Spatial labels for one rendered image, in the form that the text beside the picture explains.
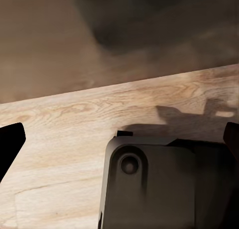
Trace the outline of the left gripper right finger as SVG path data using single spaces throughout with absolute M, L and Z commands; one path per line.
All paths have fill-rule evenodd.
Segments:
M 223 140 L 239 162 L 239 124 L 228 122 Z

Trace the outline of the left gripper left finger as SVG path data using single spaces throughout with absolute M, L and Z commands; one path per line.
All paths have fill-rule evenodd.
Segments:
M 21 122 L 0 128 L 0 182 L 26 141 Z

